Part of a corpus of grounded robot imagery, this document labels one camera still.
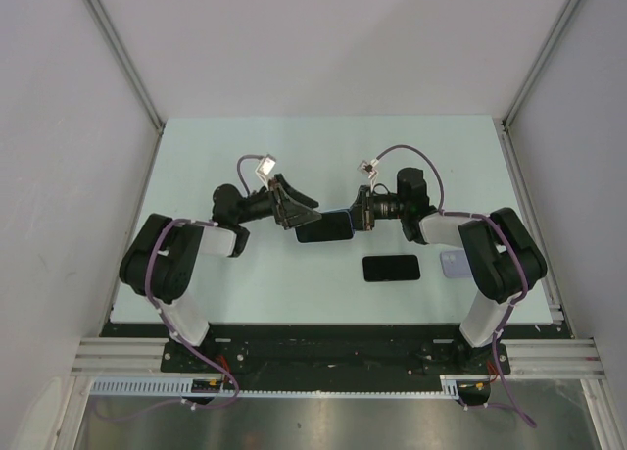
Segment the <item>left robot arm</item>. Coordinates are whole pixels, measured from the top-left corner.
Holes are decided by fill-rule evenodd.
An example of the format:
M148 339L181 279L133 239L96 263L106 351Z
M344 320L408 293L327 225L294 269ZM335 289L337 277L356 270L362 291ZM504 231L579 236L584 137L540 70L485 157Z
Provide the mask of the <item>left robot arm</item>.
M209 369L217 349L207 341L210 323L187 292L199 255L239 257L248 243L245 223L272 218L285 230L321 219L319 203L293 188L283 175L244 196L232 184L213 193L208 221L173 219L152 214L136 234L119 268L121 283L146 298L177 342L182 359L193 370Z

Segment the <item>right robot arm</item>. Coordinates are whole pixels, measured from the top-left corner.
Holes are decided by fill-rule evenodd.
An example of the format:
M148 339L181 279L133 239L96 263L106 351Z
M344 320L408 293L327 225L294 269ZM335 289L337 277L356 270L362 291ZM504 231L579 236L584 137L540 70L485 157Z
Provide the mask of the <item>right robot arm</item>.
M451 212L430 203L423 171L397 172L397 190L375 192L378 171L374 162L362 162L369 184L359 188L349 209L356 231L371 231L378 220L397 219L407 241L447 245L464 251L478 288L459 325L462 342L452 348L454 365L474 373L487 361L485 346L497 340L515 308L548 272L535 240L512 208L489 215Z

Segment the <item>lilac phone case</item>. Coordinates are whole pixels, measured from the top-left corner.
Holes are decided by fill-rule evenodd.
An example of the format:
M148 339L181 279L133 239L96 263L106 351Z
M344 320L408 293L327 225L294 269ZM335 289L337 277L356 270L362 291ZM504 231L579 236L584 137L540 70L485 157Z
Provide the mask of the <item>lilac phone case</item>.
M472 278L471 268L463 250L444 251L440 254L443 275L449 279Z

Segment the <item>phone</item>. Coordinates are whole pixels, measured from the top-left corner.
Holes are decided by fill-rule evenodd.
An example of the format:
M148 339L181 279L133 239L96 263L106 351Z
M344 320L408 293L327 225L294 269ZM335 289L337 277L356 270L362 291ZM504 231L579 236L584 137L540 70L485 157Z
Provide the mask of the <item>phone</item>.
M415 255L365 256L362 271L366 282L416 281L421 278Z
M326 212L313 223L295 229L296 238L300 243L321 243L351 240L354 237L354 226L348 210Z

